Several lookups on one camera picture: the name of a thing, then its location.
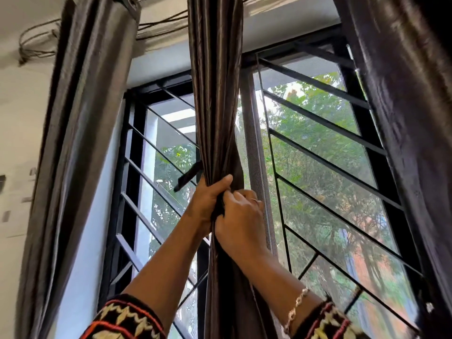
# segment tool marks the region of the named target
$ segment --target forearm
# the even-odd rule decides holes
[[[295,301],[305,286],[288,272],[269,251],[254,258],[242,258],[238,262],[243,273],[250,280],[282,325],[295,306]],[[309,314],[320,305],[322,300],[309,292],[302,304],[296,309],[296,317],[291,324],[291,336]]]
[[[170,330],[201,240],[202,235],[193,221],[182,216],[168,239],[124,290],[154,310],[166,333]]]

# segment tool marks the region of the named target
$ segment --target person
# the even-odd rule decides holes
[[[323,301],[281,266],[267,249],[263,203],[252,190],[231,193],[232,175],[208,187],[201,177],[178,224],[121,295],[109,300],[81,339],[165,338],[175,317],[190,264],[211,231],[217,196],[224,215],[215,236],[263,296],[292,338],[368,339],[330,299]]]

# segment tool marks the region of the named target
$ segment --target person's left arm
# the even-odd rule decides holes
[[[82,339],[96,339],[99,330],[112,331],[109,324],[126,335],[123,337],[147,338],[144,335],[146,328],[153,334],[168,334],[191,262],[202,239],[211,231],[211,215],[217,196],[229,189],[231,182],[232,175],[228,175],[207,187],[204,177],[201,178],[189,206],[167,240],[122,295],[107,302]],[[127,321],[127,328],[118,326],[124,326]]]

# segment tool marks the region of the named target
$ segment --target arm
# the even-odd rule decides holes
[[[225,216],[217,218],[215,234],[223,249],[257,288],[280,323],[285,325],[305,286],[267,250],[262,202],[255,201],[256,194],[252,191],[242,193],[244,195],[225,192]],[[290,326],[291,336],[321,302],[319,296],[308,292],[296,309],[296,317]]]
[[[229,188],[228,175],[210,187],[201,178],[187,210],[151,260],[130,282],[124,293],[149,306],[168,334],[177,311],[190,264],[201,240],[210,233],[217,196]]]

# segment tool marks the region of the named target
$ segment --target curtain fold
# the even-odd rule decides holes
[[[242,54],[242,0],[188,0],[189,45],[197,139],[207,185],[232,174],[244,187],[234,125]],[[223,210],[219,199],[212,221]],[[262,297],[212,235],[206,297],[206,339],[277,338]]]
[[[418,324],[426,337],[446,338],[452,326],[452,0],[334,1],[428,279],[427,292],[417,295]]]
[[[16,339],[45,339],[99,182],[132,59],[140,7],[66,0],[16,305]]]

